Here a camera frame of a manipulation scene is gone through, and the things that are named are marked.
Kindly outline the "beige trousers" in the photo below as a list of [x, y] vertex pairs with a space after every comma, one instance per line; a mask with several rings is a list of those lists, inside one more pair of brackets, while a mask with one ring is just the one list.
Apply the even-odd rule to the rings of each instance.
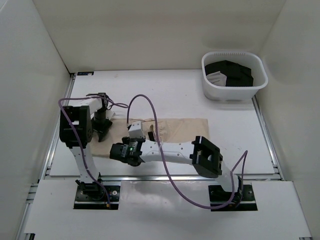
[[[161, 142], [184, 143], [195, 140], [196, 136], [210, 138], [208, 120], [206, 118], [160, 118], [158, 133]], [[95, 157], [108, 158], [112, 144], [121, 143], [123, 137], [129, 135], [127, 120], [115, 118], [112, 126], [102, 142], [98, 141], [98, 134], [93, 134], [89, 143], [92, 155]]]

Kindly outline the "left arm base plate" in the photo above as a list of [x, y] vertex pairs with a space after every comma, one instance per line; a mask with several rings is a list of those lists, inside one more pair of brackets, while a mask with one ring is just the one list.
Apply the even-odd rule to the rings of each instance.
[[75, 210], [118, 210], [121, 194], [120, 185], [104, 185], [108, 193], [108, 197], [104, 189], [96, 184], [84, 183], [79, 180], [75, 192], [73, 208]]

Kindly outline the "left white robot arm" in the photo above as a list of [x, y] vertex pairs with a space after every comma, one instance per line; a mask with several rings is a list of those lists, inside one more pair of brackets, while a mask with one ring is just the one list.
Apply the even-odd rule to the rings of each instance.
[[97, 124], [102, 126], [99, 132], [106, 134], [105, 129], [112, 125], [106, 118], [110, 98], [104, 92], [90, 93], [85, 97], [73, 98], [73, 101], [81, 101], [81, 105], [65, 105], [64, 101], [70, 101], [64, 97], [58, 100], [60, 108], [59, 138], [71, 151], [80, 179], [76, 181], [80, 190], [90, 196], [94, 201], [103, 200], [107, 206], [111, 204], [110, 195], [102, 184], [101, 174], [93, 161], [90, 146], [94, 129], [91, 115], [99, 115]]

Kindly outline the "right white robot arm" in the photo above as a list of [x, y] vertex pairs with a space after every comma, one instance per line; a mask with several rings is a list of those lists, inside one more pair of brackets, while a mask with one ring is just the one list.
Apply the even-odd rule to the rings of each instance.
[[196, 136], [189, 142], [158, 143], [153, 137], [142, 136], [141, 130], [130, 130], [122, 142], [114, 143], [109, 157], [133, 167], [142, 163], [163, 162], [194, 167], [197, 174], [215, 179], [230, 200], [242, 193], [242, 180], [223, 161], [220, 149], [204, 136]]

